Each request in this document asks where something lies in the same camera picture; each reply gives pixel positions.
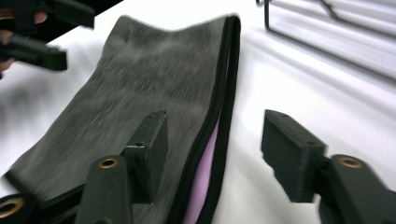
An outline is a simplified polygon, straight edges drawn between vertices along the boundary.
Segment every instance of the brass insert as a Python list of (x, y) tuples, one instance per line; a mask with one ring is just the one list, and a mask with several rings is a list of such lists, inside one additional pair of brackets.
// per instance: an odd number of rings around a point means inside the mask
[(23, 199), (9, 199), (0, 203), (0, 218), (9, 217), (18, 212), (23, 207)]
[(111, 168), (116, 166), (119, 163), (119, 160), (114, 158), (105, 159), (104, 161), (99, 162), (99, 167), (103, 169)]
[(340, 158), (339, 161), (341, 164), (350, 168), (360, 169), (363, 166), (361, 162), (349, 157)]

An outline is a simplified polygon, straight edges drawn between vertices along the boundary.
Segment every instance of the white table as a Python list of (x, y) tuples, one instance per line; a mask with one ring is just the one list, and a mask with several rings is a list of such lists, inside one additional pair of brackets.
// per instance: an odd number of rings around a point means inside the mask
[[(348, 35), (331, 39), (328, 34), (345, 34), (336, 28), (280, 9), (273, 12), (275, 27), (327, 43), (357, 60), (367, 59), (390, 74), (396, 70), (391, 64), (395, 40), (359, 37), (372, 46), (362, 52), (362, 43), (346, 44), (343, 38)], [(327, 155), (347, 154), (370, 163), (388, 188), (396, 190), (396, 81), (266, 32), (263, 10), (253, 0), (125, 0), (99, 15), (94, 31), (77, 28), (51, 42), (68, 50), (68, 71), (54, 73), (15, 63), (0, 81), (0, 175), (43, 136), (88, 80), (119, 16), (174, 30), (228, 13), (241, 18), (241, 52), (227, 167), (214, 223), (320, 223), (318, 206), (291, 204), (262, 159), (265, 109), (298, 120), (329, 146)], [(12, 192), (2, 181), (0, 197)]]

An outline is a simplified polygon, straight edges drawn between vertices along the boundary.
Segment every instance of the textured fabric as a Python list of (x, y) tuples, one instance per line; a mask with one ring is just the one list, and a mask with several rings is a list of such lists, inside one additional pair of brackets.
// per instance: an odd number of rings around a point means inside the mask
[(45, 202), (83, 184), (92, 161), (120, 154), (143, 117), (166, 110), (169, 151), (160, 190), (155, 204), (134, 205), (135, 223), (164, 222), (205, 128), (224, 21), (165, 32), (121, 17), (90, 80), (7, 178)]

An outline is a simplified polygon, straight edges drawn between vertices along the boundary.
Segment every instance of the black fabric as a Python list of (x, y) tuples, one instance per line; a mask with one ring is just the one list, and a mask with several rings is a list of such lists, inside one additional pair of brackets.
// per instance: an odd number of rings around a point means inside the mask
[(239, 32), (236, 17), (174, 32), (121, 17), (90, 80), (6, 178), (45, 203), (83, 184), (92, 161), (120, 154), (143, 117), (166, 110), (169, 151), (160, 190), (154, 204), (134, 204), (134, 222), (180, 223), (219, 118), (211, 198), (200, 216), (210, 222), (225, 166)]

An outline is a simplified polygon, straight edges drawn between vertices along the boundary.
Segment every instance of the finger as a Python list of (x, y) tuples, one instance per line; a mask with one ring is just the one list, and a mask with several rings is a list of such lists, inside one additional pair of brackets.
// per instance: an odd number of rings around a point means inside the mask
[(13, 35), (12, 32), (7, 30), (0, 30), (0, 41), (3, 45), (8, 43), (9, 38)]
[(41, 23), (47, 19), (47, 14), (45, 12), (35, 13), (35, 23)]
[(15, 59), (11, 58), (4, 63), (0, 63), (0, 72), (6, 71), (14, 62), (15, 62)]
[(10, 9), (0, 8), (0, 20), (10, 20), (14, 18), (14, 14)]

